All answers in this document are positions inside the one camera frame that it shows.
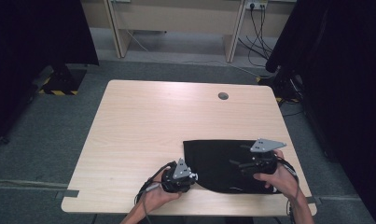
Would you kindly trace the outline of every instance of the person's hand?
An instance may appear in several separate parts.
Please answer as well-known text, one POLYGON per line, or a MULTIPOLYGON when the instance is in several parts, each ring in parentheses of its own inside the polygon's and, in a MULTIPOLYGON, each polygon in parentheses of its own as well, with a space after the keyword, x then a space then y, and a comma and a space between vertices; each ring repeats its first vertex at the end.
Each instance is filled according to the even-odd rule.
MULTIPOLYGON (((284 158, 282 151, 275 149, 274 153, 277 157, 284 158)), ((299 185, 296 179, 290 174, 283 164, 278 162, 277 170, 272 175, 254 174, 256 180, 266 181, 265 187, 274 186, 280 190, 289 200, 297 197, 299 185)))
MULTIPOLYGON (((154 179, 153 184, 156 184, 157 182, 161 182, 161 175, 165 170, 160 172, 154 179)), ((163 190, 161 187, 161 184, 159 184, 158 187, 155 189, 144 193, 144 195, 141 197, 140 201, 138 203, 142 203, 145 206, 146 211, 149 213, 153 210, 156 210, 166 203, 176 200, 180 198, 182 195, 182 192, 177 193, 168 193, 163 190)))

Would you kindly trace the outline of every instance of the person's arm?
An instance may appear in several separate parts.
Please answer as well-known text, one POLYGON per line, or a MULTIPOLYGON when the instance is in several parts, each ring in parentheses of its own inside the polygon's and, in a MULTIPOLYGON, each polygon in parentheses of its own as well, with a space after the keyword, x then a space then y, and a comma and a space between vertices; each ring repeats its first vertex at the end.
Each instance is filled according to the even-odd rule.
MULTIPOLYGON (((275 154, 284 158, 282 151, 275 149, 275 154)), ((281 163, 278 163, 277 170, 272 175, 255 174, 254 178, 266 181, 265 187, 274 186, 280 190, 290 201, 293 215, 297 224, 313 224, 313 216, 306 197, 301 191, 298 182, 281 163)))
MULTIPOLYGON (((154 178, 155 183, 161 181, 161 175, 162 172, 154 178)), ((139 202, 132 208, 130 213, 120 222, 120 224, 136 224, 142 220, 146 214, 162 207, 165 203, 178 199, 181 194, 181 192, 167 193, 163 190, 161 185, 149 192, 144 192, 139 202)))

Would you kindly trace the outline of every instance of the wall socket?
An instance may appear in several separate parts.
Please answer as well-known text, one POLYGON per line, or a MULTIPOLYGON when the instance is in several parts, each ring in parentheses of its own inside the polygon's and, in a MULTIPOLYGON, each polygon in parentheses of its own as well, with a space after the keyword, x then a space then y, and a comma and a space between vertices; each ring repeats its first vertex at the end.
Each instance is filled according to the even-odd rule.
POLYGON ((268 0, 246 0, 245 8, 251 10, 251 4, 254 4, 254 10, 266 9, 268 0))

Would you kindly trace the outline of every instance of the forearm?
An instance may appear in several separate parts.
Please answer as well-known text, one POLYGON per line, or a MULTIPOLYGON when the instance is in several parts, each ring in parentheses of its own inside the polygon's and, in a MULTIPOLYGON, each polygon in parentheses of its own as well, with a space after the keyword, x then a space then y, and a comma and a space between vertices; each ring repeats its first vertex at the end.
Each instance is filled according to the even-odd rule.
POLYGON ((144 205, 140 201, 136 204, 132 211, 120 222, 120 224, 136 224, 145 217, 144 205))
POLYGON ((290 200, 290 202, 296 224, 314 224, 311 210, 307 204, 307 199, 301 190, 299 191, 298 196, 295 199, 290 200))

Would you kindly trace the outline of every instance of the wooden desk panel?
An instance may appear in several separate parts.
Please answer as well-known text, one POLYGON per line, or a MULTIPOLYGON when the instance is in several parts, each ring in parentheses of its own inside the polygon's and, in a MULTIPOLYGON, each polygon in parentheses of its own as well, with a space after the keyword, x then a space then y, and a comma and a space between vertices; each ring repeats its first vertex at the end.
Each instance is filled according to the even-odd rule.
MULTIPOLYGON (((71 213, 128 213, 143 183, 183 157, 183 141, 259 137, 286 142, 285 158, 311 196, 272 90, 262 86, 183 82, 109 82, 64 198, 71 213), (218 94, 226 92, 228 100, 218 94)), ((192 186, 153 214, 285 216, 286 198, 230 195, 192 186)), ((316 208, 311 204, 313 214, 316 208)))

